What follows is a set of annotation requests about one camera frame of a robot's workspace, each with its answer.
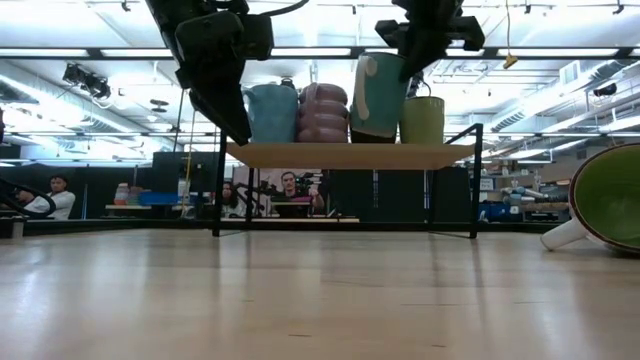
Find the blue bin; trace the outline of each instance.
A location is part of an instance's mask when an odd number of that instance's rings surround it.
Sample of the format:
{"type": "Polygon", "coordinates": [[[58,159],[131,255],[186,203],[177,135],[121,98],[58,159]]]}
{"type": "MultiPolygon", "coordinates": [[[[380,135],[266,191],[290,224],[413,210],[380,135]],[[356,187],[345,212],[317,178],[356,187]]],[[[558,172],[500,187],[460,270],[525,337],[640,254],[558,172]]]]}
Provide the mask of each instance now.
{"type": "Polygon", "coordinates": [[[154,193],[154,192],[142,192],[140,193],[140,205],[176,205],[180,204],[180,196],[175,193],[154,193]]]}

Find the robotic arm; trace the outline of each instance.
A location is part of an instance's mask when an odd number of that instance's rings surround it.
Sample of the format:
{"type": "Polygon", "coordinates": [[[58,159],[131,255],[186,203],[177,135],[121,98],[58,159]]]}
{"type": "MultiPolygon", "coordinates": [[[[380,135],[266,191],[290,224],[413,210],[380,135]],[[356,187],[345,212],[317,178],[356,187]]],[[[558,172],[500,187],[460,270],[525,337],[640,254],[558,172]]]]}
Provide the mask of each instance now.
{"type": "MultiPolygon", "coordinates": [[[[271,17],[304,6],[309,0],[263,14],[249,14],[247,0],[146,0],[180,69],[180,86],[191,89],[194,108],[245,145],[251,130],[240,88],[247,60],[267,60],[274,47],[271,17]]],[[[446,55],[451,40],[465,40],[465,50],[479,50],[484,34],[474,17],[461,17],[462,0],[392,0],[407,10],[408,23],[380,21],[376,31],[407,57],[406,81],[446,55]]]]}
{"type": "MultiPolygon", "coordinates": [[[[4,111],[0,108],[0,143],[4,139],[4,121],[3,121],[4,111]]],[[[47,196],[47,194],[32,189],[28,186],[14,184],[10,181],[7,181],[0,177],[0,204],[4,204],[12,210],[15,210],[23,215],[31,216],[33,218],[46,218],[47,216],[53,214],[56,211],[56,204],[53,200],[47,196]],[[18,191],[27,191],[34,194],[35,197],[42,197],[48,204],[49,210],[44,213],[38,213],[26,210],[22,205],[20,205],[15,198],[15,195],[18,191]]]]}

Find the blue vase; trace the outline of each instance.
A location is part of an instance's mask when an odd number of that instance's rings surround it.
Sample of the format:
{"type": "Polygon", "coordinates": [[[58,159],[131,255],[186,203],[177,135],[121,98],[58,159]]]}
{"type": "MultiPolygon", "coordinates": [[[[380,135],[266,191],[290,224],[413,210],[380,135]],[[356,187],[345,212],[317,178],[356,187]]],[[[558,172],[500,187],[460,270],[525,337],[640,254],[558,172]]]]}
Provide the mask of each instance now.
{"type": "Polygon", "coordinates": [[[288,86],[257,85],[243,93],[249,99],[252,143],[291,143],[295,140],[298,92],[288,86]]]}
{"type": "Polygon", "coordinates": [[[358,59],[351,105],[351,129],[362,134],[395,138],[409,82],[400,82],[402,56],[364,53],[358,59]]]}

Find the yellow object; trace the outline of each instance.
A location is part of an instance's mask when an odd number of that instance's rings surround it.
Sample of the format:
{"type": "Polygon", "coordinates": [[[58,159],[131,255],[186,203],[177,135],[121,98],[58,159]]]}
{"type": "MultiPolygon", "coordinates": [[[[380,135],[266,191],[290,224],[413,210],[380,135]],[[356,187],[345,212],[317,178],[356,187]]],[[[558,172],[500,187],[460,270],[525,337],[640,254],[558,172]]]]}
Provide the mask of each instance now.
{"type": "Polygon", "coordinates": [[[518,62],[518,58],[512,55],[507,55],[507,59],[504,62],[504,65],[502,65],[502,67],[507,70],[508,68],[510,68],[511,66],[513,66],[513,64],[518,62]]]}

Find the fluorescent light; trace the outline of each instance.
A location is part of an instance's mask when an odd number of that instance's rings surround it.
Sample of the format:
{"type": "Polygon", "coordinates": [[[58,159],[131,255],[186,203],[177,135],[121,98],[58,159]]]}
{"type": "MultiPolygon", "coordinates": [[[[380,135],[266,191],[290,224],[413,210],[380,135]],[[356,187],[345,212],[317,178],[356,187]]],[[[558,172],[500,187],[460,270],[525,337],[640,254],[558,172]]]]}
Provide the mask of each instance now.
{"type": "Polygon", "coordinates": [[[464,49],[447,49],[447,56],[482,56],[484,54],[484,49],[480,51],[466,51],[464,49]]]}
{"type": "Polygon", "coordinates": [[[562,144],[560,146],[554,147],[553,151],[567,150],[567,149],[572,148],[572,147],[574,147],[576,145],[580,145],[580,144],[584,143],[585,141],[587,141],[587,140],[583,139],[583,140],[577,140],[577,141],[568,142],[566,144],[562,144]]]}
{"type": "Polygon", "coordinates": [[[113,137],[129,137],[129,136],[142,136],[142,133],[84,133],[85,136],[113,136],[113,137]]]}
{"type": "Polygon", "coordinates": [[[50,163],[61,163],[61,162],[92,162],[92,163],[143,163],[143,162],[151,162],[150,159],[2,159],[0,160],[4,163],[24,163],[24,162],[50,162],[50,163]]]}
{"type": "MultiPolygon", "coordinates": [[[[150,133],[149,136],[176,136],[176,133],[150,133]]],[[[179,133],[178,137],[190,137],[191,133],[179,133]]],[[[207,136],[207,133],[193,133],[194,137],[207,136]]]]}
{"type": "MultiPolygon", "coordinates": [[[[466,164],[466,163],[472,163],[474,161],[474,159],[470,159],[470,160],[458,160],[456,161],[456,164],[466,164]]],[[[489,160],[482,160],[483,164],[491,164],[492,161],[489,160]]]]}
{"type": "Polygon", "coordinates": [[[598,137],[599,133],[544,133],[544,137],[598,137]]]}
{"type": "Polygon", "coordinates": [[[31,132],[21,132],[20,135],[35,135],[35,136],[76,136],[77,133],[73,131],[69,132],[44,132],[44,131],[31,131],[31,132]]]}
{"type": "Polygon", "coordinates": [[[105,57],[173,57],[169,49],[103,49],[105,57]]]}
{"type": "Polygon", "coordinates": [[[507,158],[508,159],[524,159],[524,158],[540,155],[545,151],[547,151],[547,149],[522,150],[509,155],[507,158]]]}
{"type": "Polygon", "coordinates": [[[85,49],[0,49],[0,56],[88,57],[85,49]]]}
{"type": "Polygon", "coordinates": [[[78,134],[82,134],[82,136],[113,136],[113,137],[129,137],[129,136],[141,136],[142,133],[133,133],[133,132],[121,132],[121,133],[91,133],[84,131],[69,131],[69,132],[42,132],[42,131],[12,131],[7,133],[9,136],[16,136],[19,134],[21,136],[78,136],[78,134]]]}
{"type": "Polygon", "coordinates": [[[276,48],[271,56],[349,56],[350,48],[276,48]]]}
{"type": "MultiPolygon", "coordinates": [[[[513,56],[549,56],[549,57],[580,57],[580,56],[611,56],[618,52],[618,49],[511,49],[513,56]]],[[[507,49],[498,50],[499,56],[507,56],[507,49]]]]}
{"type": "Polygon", "coordinates": [[[640,137],[640,132],[637,133],[608,133],[607,135],[613,137],[640,137]]]}
{"type": "Polygon", "coordinates": [[[385,52],[388,54],[398,54],[398,49],[393,48],[378,48],[378,49],[365,49],[365,52],[385,52]]]}
{"type": "Polygon", "coordinates": [[[518,160],[518,164],[552,164],[551,160],[518,160]]]}
{"type": "Polygon", "coordinates": [[[489,134],[499,134],[500,136],[510,136],[510,137],[514,137],[514,136],[515,137],[518,137],[518,136],[520,136],[520,137],[531,137],[531,136],[535,135],[534,133],[509,133],[509,132],[507,132],[507,133],[489,133],[489,134]]]}
{"type": "Polygon", "coordinates": [[[616,130],[622,130],[629,127],[633,127],[636,125],[640,125],[640,116],[632,116],[630,118],[616,120],[608,125],[600,127],[599,130],[605,131],[605,132],[616,131],[616,130]]]}

